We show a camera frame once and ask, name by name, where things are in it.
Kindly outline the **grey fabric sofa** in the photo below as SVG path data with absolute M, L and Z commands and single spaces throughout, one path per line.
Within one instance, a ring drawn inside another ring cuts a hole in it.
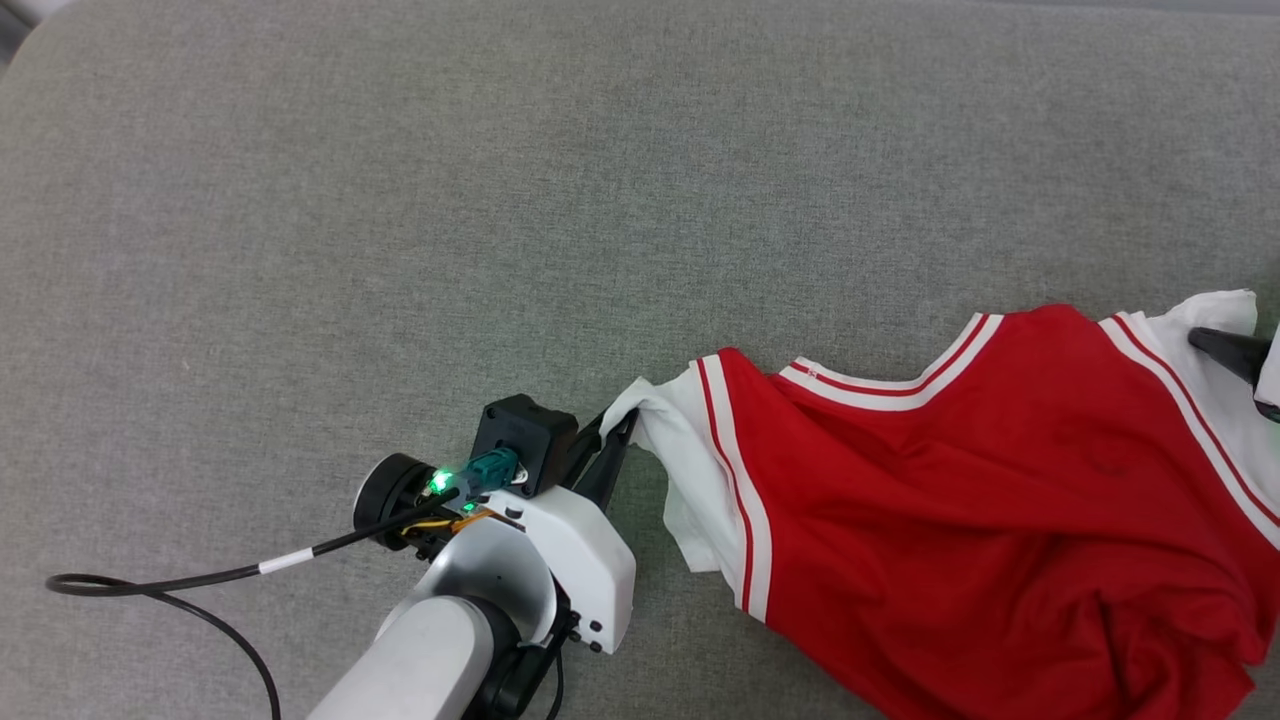
M 0 76 L 0 720 L 270 720 L 206 623 L 44 580 L 339 536 L 508 395 L 1238 288 L 1271 331 L 1280 15 L 79 0 Z

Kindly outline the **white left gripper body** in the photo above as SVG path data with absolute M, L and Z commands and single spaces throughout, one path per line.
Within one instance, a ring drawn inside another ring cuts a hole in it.
M 497 491 L 486 507 L 512 521 L 559 583 L 585 624 L 580 635 L 600 652 L 621 646 L 634 610 L 636 560 L 605 512 L 591 500 L 556 487 L 532 498 Z

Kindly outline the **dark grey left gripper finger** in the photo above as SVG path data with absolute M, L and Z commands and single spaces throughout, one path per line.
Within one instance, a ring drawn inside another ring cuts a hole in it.
M 603 418 L 602 450 L 591 459 L 579 480 L 579 495 L 593 501 L 603 512 L 607 511 L 614 493 L 637 424 L 637 407 L 630 409 L 608 430 L 603 427 Z
M 559 479 L 561 487 L 575 487 L 582 473 L 588 469 L 593 457 L 600 452 L 603 446 L 602 423 L 604 413 L 596 415 L 590 423 L 580 429 L 570 443 L 564 456 L 563 473 Z

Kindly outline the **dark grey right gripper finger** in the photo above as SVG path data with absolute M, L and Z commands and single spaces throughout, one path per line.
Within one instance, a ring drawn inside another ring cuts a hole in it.
M 1274 340 L 1196 327 L 1188 342 L 1244 380 L 1256 404 L 1280 404 L 1280 346 Z

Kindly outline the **black round left gripper motor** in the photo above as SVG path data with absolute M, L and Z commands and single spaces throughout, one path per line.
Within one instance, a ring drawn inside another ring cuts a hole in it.
M 436 468 L 406 454 L 390 454 L 365 478 L 355 500 L 352 523 L 356 530 L 376 525 L 413 509 Z M 371 541 L 398 552 L 413 548 L 419 560 L 434 559 L 443 548 L 442 530 L 384 530 Z

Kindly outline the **red and white jersey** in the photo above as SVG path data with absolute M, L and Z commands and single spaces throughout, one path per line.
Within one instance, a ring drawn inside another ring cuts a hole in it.
M 1160 315 L 977 314 L 918 378 L 736 348 L 605 410 L 692 571 L 891 720 L 1226 720 L 1280 625 L 1280 427 Z

